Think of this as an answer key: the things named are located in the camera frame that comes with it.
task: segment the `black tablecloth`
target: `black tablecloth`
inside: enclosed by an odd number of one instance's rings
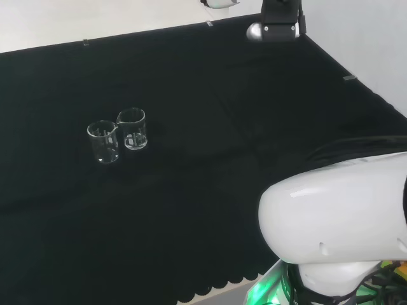
[[[407,134],[309,38],[248,43],[257,18],[0,55],[0,303],[175,304],[253,280],[277,261],[267,186],[327,142]],[[127,107],[148,147],[98,166],[86,127]]]

